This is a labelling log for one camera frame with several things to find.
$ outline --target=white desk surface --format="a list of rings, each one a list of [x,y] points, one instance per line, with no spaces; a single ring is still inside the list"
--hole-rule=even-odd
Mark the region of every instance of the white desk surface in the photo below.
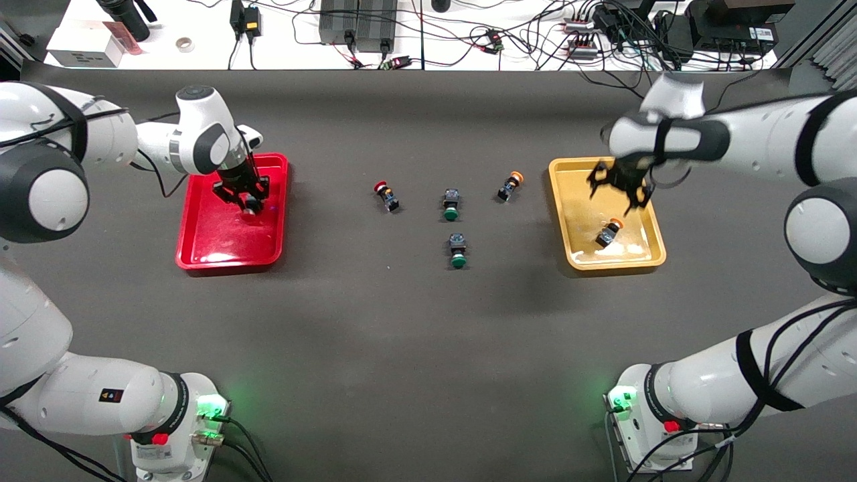
[[[348,61],[343,59],[337,49],[346,53],[342,47],[331,45],[301,45],[298,42],[314,43],[319,41],[317,14],[307,13],[297,15],[309,9],[314,0],[296,0],[295,2],[280,2],[277,6],[273,0],[260,0],[255,2],[261,10],[262,37],[256,39],[254,45],[254,64],[257,69],[351,69]],[[420,58],[420,21],[419,0],[399,0],[400,25],[396,27],[395,50],[390,57],[408,55]],[[500,0],[465,0],[468,3],[489,7],[496,5]],[[226,69],[232,47],[235,44],[235,36],[229,25],[231,2],[229,0],[208,0],[207,4],[213,7],[206,8],[202,4],[193,3],[188,0],[147,0],[147,3],[159,21],[150,26],[151,36],[140,42],[141,55],[130,55],[125,53],[119,64],[119,69]],[[484,24],[491,27],[510,28],[530,20],[541,12],[550,3],[549,0],[506,0],[506,3],[487,9],[476,9],[471,6],[452,0],[452,7],[445,13],[439,14],[431,9],[430,0],[423,0],[424,28],[425,28],[425,58],[435,63],[453,63],[460,59],[468,50],[470,53],[460,63],[454,66],[441,66],[426,64],[426,70],[535,70],[536,64],[524,52],[515,47],[509,38],[503,39],[506,49],[499,55],[489,55],[467,43],[451,37],[466,37],[476,24]],[[684,11],[688,1],[682,2],[658,2],[652,12],[658,10]],[[313,3],[313,11],[317,10],[318,3]],[[553,3],[556,8],[561,3]],[[562,43],[566,35],[558,27],[558,22],[564,16],[571,16],[573,10],[571,5],[563,12],[556,12],[542,20],[541,31],[548,33],[548,43],[543,47],[548,53],[553,52],[556,45]],[[111,18],[93,0],[71,0],[66,10],[60,27],[73,23],[75,20],[102,20],[109,21]],[[515,28],[512,33],[524,36],[519,32],[521,28]],[[533,34],[530,37],[532,43],[536,43],[535,23],[532,24]],[[446,37],[440,39],[435,35]],[[181,53],[175,46],[176,40],[181,37],[190,37],[195,45],[193,51]],[[599,35],[596,43],[600,43],[602,49],[609,51],[610,43],[603,35]],[[564,54],[559,51],[557,57],[563,58]],[[553,59],[542,55],[542,61],[546,62],[542,70],[639,70],[641,59],[629,58],[636,56],[630,47],[626,47],[624,54],[615,53],[601,60],[587,63],[575,63],[571,60],[563,64],[560,59]],[[717,59],[714,52],[697,52],[694,59],[685,64],[683,70],[707,70],[714,69],[718,65],[714,63],[700,62],[698,59]],[[729,57],[723,53],[721,58]],[[357,53],[357,58],[365,64],[377,64],[381,60],[380,54]],[[772,52],[761,61],[753,64],[754,69],[769,68],[776,61]],[[48,54],[46,63],[59,65],[56,59]],[[655,59],[651,59],[650,69],[660,69]],[[250,69],[250,56],[248,41],[242,37],[232,62],[233,69]],[[417,60],[408,69],[420,69]]]

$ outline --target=plastic tray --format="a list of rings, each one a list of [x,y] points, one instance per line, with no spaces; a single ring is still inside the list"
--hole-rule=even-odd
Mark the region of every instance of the plastic tray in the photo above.
[[[623,217],[628,207],[624,192],[603,186],[592,199],[589,198],[590,187],[586,178],[599,160],[611,166],[614,158],[556,159],[548,168],[568,263],[584,271],[648,268],[663,264],[667,250],[651,202],[645,209],[633,209]],[[613,243],[602,248],[595,238],[610,218],[621,220],[625,227]]]
[[[212,192],[217,173],[191,176],[178,232],[176,264],[186,270],[264,267],[283,252],[289,161],[283,154],[254,154],[261,176],[270,178],[270,194],[257,215]]]

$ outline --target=gray tabletop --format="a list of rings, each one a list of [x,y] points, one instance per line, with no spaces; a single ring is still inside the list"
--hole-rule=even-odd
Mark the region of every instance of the gray tabletop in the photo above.
[[[92,208],[74,236],[15,247],[72,321],[73,352],[210,376],[277,481],[611,480],[600,396],[624,368],[683,357],[821,294],[781,234],[801,187],[711,169],[656,193],[668,252],[657,271],[573,272],[548,163],[606,154],[598,130],[638,105],[577,75],[31,65],[26,77],[106,95],[135,118],[173,111],[176,90],[207,83],[265,135],[261,151],[289,157],[285,252],[263,274],[188,277],[173,261],[183,191],[163,200],[131,169],[87,172]],[[711,105],[739,77],[705,78]],[[782,78],[737,84],[724,105],[783,96]],[[511,170],[526,183],[499,204]],[[371,192],[382,178],[396,214]],[[454,224],[440,217],[447,187],[464,198]],[[453,231],[470,241],[460,271],[444,247]],[[739,440],[731,480],[853,479],[854,415],[839,400],[761,420]],[[114,463],[110,437],[57,438]],[[88,480],[20,433],[0,432],[0,447],[4,481]],[[249,479],[221,450],[209,480]]]

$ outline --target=red emergency button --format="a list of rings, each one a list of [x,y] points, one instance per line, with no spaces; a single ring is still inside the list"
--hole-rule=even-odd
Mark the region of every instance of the red emergency button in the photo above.
[[[667,420],[663,423],[663,429],[667,431],[667,433],[673,433],[681,430],[681,426],[675,420]]]
[[[170,436],[165,433],[156,433],[152,435],[152,444],[154,445],[166,445],[166,440]]]

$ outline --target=red tray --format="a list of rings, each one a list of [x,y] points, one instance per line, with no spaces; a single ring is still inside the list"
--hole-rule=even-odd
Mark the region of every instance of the red tray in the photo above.
[[[289,161],[283,154],[254,154],[260,176],[270,178],[270,194],[257,215],[212,192],[217,173],[191,176],[178,231],[176,264],[186,270],[265,267],[283,252],[285,195]]]

